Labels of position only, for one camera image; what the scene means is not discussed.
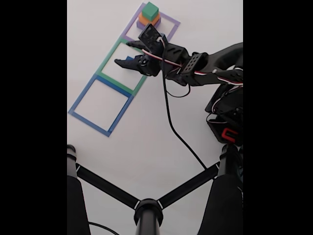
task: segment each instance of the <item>white table surface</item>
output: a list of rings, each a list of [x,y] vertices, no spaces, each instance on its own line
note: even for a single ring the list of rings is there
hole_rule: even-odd
[[[67,111],[141,3],[141,0],[67,0]],[[242,0],[152,3],[181,22],[170,42],[185,47],[189,54],[193,51],[212,54],[243,41]],[[167,81],[167,87],[175,95],[187,91],[187,87],[172,81]],[[204,109],[217,87],[192,87],[187,97],[169,97],[175,129],[207,167],[219,160],[223,146],[205,121]],[[112,105],[105,110],[108,115],[110,111],[114,111]],[[78,163],[140,200],[159,199],[203,171],[169,126],[161,73],[146,79],[109,138],[67,114],[67,143],[75,146]],[[103,224],[120,235],[135,234],[132,209],[81,182],[89,221]],[[163,211],[161,235],[197,234],[211,183]],[[91,228],[91,234],[110,233]]]

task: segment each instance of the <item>green cube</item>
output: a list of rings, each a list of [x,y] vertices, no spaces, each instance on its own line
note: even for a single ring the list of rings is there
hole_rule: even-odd
[[[141,12],[143,17],[153,21],[153,19],[158,15],[158,8],[151,2],[148,2]]]

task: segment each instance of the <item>blue square outline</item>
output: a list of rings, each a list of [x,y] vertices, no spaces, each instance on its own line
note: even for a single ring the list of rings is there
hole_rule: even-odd
[[[124,96],[126,96],[128,98],[127,101],[125,102],[123,108],[121,109],[121,111],[119,112],[117,117],[115,118],[114,122],[112,123],[112,125],[111,125],[111,127],[109,128],[108,131],[104,130],[100,126],[92,123],[91,121],[87,120],[86,118],[84,118],[83,116],[81,116],[81,115],[79,115],[78,113],[75,112],[75,109],[77,108],[78,104],[82,101],[82,99],[84,98],[85,94],[87,93],[87,91],[92,86],[92,84],[94,83],[95,80],[98,80],[98,81],[104,83],[105,85],[111,87],[112,89],[116,90],[117,92],[123,94]],[[109,82],[108,80],[102,78],[101,76],[99,76],[97,74],[94,74],[92,76],[92,78],[89,80],[89,82],[87,83],[87,85],[85,86],[85,88],[82,90],[80,95],[77,97],[77,99],[75,100],[74,104],[72,105],[72,107],[70,108],[68,113],[70,115],[72,115],[73,117],[77,118],[78,120],[82,121],[83,123],[87,124],[91,128],[95,129],[96,131],[98,131],[98,132],[102,133],[103,135],[109,137],[110,134],[112,133],[112,131],[114,130],[114,128],[116,127],[116,125],[118,124],[118,122],[120,121],[120,119],[122,118],[122,116],[124,115],[125,111],[127,110],[128,106],[130,105],[130,103],[133,100],[133,98],[134,98],[134,96],[131,95],[130,93],[128,93],[127,91],[121,89],[117,85]]]

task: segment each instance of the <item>black cable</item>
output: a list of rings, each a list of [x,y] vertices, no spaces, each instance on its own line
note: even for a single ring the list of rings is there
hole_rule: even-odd
[[[185,96],[187,96],[187,95],[189,95],[190,94],[190,85],[188,84],[188,93],[187,94],[184,94],[184,95],[182,95],[182,96],[175,96],[175,95],[172,95],[171,93],[169,93],[168,91],[166,91],[167,92],[167,94],[169,94],[170,96],[172,96],[172,97],[175,97],[175,98],[183,98],[183,97],[185,97]]]
[[[101,224],[97,224],[97,223],[93,223],[93,222],[89,222],[89,221],[88,221],[88,223],[89,223],[90,225],[94,225],[94,226],[100,227],[100,228],[102,228],[102,229],[108,230],[109,232],[113,233],[114,235],[119,235],[117,232],[115,232],[115,231],[113,231],[112,229],[109,229],[108,227],[103,226],[103,225],[101,225]]]
[[[173,124],[172,124],[171,115],[170,115],[170,107],[168,105],[168,97],[167,97],[167,90],[166,90],[166,82],[165,82],[166,76],[164,74],[164,71],[165,71],[164,60],[165,60],[166,47],[167,47],[167,45],[164,45],[164,50],[163,50],[163,53],[162,53],[162,77],[163,77],[163,88],[164,88],[164,96],[165,96],[165,104],[166,104],[166,111],[167,111],[168,121],[170,123],[171,129],[174,132],[174,134],[178,137],[178,139],[180,139],[181,142],[183,142],[183,144],[190,150],[190,152],[195,156],[195,158],[198,160],[198,162],[206,170],[206,166],[204,165],[204,163],[197,156],[197,154],[192,150],[192,148],[183,140],[183,138],[180,137],[180,135],[176,132],[176,130],[174,129]]]

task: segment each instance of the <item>stacked cubes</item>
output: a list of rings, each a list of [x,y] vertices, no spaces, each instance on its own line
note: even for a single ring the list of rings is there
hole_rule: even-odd
[[[161,16],[158,8],[148,2],[138,16],[137,27],[143,30],[147,24],[151,23],[155,28],[161,23]]]

